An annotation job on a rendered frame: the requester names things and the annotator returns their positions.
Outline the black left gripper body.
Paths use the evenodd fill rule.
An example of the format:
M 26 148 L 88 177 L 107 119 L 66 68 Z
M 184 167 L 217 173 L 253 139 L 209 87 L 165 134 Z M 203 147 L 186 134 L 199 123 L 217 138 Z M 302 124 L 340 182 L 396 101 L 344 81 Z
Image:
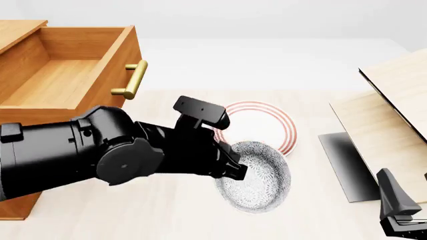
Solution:
M 140 133 L 155 149 L 163 151 L 163 159 L 155 173 L 185 173 L 214 178 L 228 175 L 225 151 L 214 143 L 213 131 L 190 124 L 173 129 L 136 121 Z

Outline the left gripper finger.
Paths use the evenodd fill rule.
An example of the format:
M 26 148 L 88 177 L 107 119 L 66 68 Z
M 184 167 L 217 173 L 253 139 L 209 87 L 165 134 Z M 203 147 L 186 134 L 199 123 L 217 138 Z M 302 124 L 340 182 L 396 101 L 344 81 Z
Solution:
M 220 147 L 220 173 L 221 177 L 228 177 L 236 181 L 243 181 L 248 167 L 240 163 L 241 155 L 232 149 L 231 145 L 223 141 L 218 143 Z

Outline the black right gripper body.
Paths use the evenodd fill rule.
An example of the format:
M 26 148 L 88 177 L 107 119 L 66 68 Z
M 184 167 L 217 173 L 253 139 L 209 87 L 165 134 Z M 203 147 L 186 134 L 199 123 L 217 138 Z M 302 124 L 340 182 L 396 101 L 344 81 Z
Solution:
M 380 224 L 388 237 L 427 237 L 427 219 L 413 220 L 417 211 L 380 212 Z

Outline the patterned grey bowl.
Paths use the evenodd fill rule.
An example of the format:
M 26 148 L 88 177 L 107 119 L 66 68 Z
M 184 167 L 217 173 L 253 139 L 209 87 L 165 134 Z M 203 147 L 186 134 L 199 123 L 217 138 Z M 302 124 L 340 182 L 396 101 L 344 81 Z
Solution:
M 240 141 L 232 145 L 239 163 L 248 170 L 242 181 L 227 177 L 215 180 L 219 194 L 239 211 L 265 213 L 281 205 L 291 189 L 291 173 L 285 156 L 259 141 Z

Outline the open wooden drawer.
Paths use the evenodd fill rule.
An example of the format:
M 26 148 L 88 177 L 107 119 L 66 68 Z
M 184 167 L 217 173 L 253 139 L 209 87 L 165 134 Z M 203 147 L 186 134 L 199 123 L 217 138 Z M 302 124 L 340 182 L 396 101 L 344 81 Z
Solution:
M 49 61 L 0 105 L 1 123 L 67 121 L 96 105 L 121 107 L 112 95 L 125 88 L 142 60 L 135 27 L 42 27 Z

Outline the wooden cabinet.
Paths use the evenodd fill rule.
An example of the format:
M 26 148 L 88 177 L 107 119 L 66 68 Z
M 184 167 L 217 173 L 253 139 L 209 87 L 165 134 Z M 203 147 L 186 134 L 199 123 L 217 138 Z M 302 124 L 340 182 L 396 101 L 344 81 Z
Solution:
M 46 20 L 0 20 L 0 105 L 48 61 L 37 31 Z M 0 201 L 0 220 L 26 219 L 40 194 Z

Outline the white plate with red rings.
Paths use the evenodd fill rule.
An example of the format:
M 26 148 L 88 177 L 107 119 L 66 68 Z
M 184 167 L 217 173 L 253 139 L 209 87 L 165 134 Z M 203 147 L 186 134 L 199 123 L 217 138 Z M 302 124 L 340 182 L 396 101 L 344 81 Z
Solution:
M 289 155 L 298 142 L 295 121 L 283 109 L 262 101 L 237 101 L 226 106 L 230 119 L 227 129 L 214 127 L 214 139 L 229 145 L 258 141 Z

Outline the pale wooden panel black edge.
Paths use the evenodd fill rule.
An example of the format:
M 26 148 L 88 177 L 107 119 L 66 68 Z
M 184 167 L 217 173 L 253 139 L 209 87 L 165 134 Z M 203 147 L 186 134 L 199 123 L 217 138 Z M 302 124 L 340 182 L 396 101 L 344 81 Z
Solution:
M 427 143 L 427 48 L 358 70 Z

